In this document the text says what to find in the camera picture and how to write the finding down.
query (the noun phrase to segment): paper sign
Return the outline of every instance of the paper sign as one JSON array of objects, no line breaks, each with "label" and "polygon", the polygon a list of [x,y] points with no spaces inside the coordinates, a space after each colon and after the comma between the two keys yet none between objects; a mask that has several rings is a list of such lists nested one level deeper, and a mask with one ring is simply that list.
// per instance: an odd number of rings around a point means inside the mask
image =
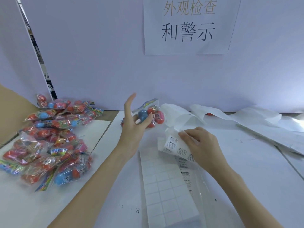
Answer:
[{"label": "paper sign", "polygon": [[144,0],[145,54],[226,54],[241,0]]}]

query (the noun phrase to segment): brown cardboard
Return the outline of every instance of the brown cardboard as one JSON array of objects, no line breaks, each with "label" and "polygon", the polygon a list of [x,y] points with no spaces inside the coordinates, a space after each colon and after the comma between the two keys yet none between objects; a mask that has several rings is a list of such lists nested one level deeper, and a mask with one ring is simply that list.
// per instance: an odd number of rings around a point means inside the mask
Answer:
[{"label": "brown cardboard", "polygon": [[0,147],[5,144],[21,129],[24,119],[39,108],[34,106],[24,97],[0,84]]}]

